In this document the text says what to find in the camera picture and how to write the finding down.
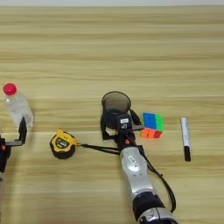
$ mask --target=white marker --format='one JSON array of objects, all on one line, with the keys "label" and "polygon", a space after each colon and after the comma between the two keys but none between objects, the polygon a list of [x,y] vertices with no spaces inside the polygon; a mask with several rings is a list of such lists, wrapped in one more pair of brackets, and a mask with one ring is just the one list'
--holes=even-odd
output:
[{"label": "white marker", "polygon": [[181,118],[181,125],[182,125],[182,135],[184,142],[185,161],[191,162],[190,141],[187,128],[187,119],[185,117]]}]

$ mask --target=red bottle cap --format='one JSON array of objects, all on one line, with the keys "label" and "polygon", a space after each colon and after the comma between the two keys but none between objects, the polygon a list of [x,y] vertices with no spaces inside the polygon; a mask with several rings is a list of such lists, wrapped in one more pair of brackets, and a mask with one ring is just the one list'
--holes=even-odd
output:
[{"label": "red bottle cap", "polygon": [[14,95],[17,92],[17,87],[13,83],[8,83],[3,86],[3,91],[6,95]]}]

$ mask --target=tape measure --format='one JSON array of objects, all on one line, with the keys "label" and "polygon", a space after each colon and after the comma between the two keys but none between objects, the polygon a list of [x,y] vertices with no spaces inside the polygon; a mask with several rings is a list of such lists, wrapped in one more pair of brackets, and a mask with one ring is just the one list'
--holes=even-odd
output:
[{"label": "tape measure", "polygon": [[50,142],[50,147],[52,154],[56,158],[66,159],[74,154],[75,148],[78,147],[78,142],[73,135],[65,132],[63,129],[58,129]]}]

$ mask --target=plastic water bottle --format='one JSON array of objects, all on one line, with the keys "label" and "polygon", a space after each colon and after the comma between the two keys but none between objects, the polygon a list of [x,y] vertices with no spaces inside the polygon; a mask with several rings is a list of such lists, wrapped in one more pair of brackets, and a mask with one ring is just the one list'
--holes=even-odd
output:
[{"label": "plastic water bottle", "polygon": [[8,83],[3,87],[5,93],[4,104],[15,125],[19,127],[19,124],[24,117],[27,127],[33,126],[34,117],[29,107],[26,97],[17,91],[17,87],[13,83]]}]

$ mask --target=rubik's cube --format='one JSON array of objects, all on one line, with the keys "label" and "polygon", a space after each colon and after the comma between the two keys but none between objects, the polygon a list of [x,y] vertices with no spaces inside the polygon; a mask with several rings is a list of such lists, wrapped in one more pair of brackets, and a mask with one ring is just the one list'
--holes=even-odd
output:
[{"label": "rubik's cube", "polygon": [[160,138],[163,133],[163,118],[159,114],[143,113],[141,137]]}]

